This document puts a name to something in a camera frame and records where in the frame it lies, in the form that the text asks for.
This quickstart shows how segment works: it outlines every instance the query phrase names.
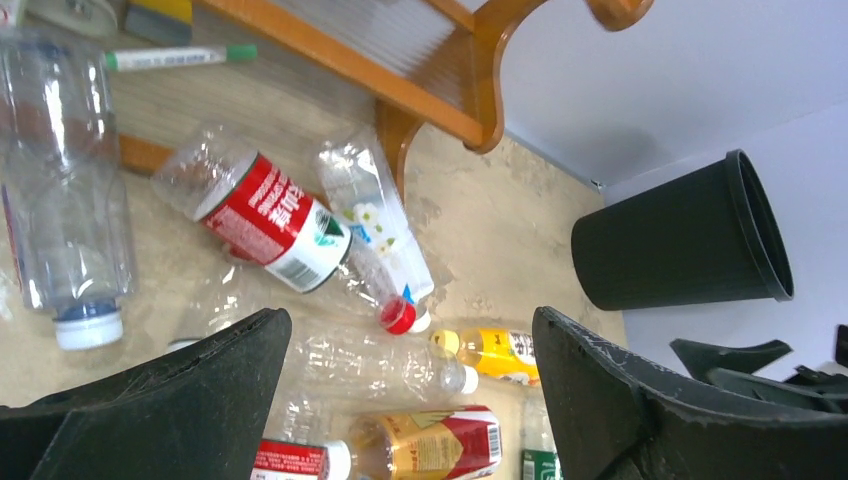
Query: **green label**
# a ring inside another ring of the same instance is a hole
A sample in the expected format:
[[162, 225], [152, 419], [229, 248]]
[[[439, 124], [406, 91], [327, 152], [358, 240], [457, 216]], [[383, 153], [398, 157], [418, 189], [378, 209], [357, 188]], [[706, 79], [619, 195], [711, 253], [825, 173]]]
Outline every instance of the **green label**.
[[521, 480], [562, 480], [559, 457], [554, 452], [540, 450], [522, 450], [524, 464], [521, 467]]

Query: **wooden frame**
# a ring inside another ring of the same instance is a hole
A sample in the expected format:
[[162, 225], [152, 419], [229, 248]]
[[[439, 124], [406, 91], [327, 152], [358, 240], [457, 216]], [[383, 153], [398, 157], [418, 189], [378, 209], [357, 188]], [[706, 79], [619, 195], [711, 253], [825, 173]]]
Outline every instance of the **wooden frame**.
[[[288, 49], [366, 89], [377, 98], [375, 128], [403, 196], [404, 166], [415, 134], [427, 122], [461, 140], [477, 153], [493, 149], [503, 137], [504, 114], [500, 88], [500, 64], [512, 33], [546, 0], [488, 0], [471, 12], [456, 0], [420, 0], [449, 19], [455, 30], [407, 77], [365, 57], [353, 48], [280, 8], [270, 0], [194, 0], [230, 21]], [[653, 0], [585, 0], [596, 20], [611, 31], [636, 23]], [[444, 99], [420, 87], [440, 62], [456, 58], [457, 49], [476, 52], [475, 81], [463, 85], [466, 105], [478, 112], [472, 117]], [[124, 165], [151, 173], [167, 158], [169, 149], [141, 139], [122, 136]]]

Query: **yellow bottle cap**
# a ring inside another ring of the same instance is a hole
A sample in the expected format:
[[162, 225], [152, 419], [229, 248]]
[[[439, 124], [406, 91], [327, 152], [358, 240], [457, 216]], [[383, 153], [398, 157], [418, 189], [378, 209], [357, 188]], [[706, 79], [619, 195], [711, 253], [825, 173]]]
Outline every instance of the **yellow bottle cap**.
[[453, 354], [459, 351], [459, 335], [452, 330], [436, 330], [430, 341]]

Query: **wall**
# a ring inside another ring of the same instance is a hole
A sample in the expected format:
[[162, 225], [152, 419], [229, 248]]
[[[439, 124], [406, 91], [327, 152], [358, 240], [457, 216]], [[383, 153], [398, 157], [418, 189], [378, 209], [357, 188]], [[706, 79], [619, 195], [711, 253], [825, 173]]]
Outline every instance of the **wall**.
[[657, 0], [608, 33], [549, 0], [507, 47], [507, 129], [612, 185], [848, 99], [846, 25], [844, 0]]
[[723, 148], [689, 157], [609, 187], [615, 203], [743, 148], [766, 189], [789, 254], [791, 302], [753, 300], [625, 312], [630, 348], [683, 371], [668, 347], [681, 337], [730, 346], [778, 338], [795, 352], [762, 374], [784, 379], [799, 364], [833, 358], [836, 325], [848, 323], [848, 102], [785, 123]]

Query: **black bucket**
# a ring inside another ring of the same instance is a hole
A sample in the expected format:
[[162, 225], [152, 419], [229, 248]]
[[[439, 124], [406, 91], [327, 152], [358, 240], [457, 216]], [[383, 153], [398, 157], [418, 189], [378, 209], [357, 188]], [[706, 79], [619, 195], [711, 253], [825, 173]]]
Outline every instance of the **black bucket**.
[[574, 225], [571, 254], [603, 310], [791, 300], [789, 259], [742, 150]]

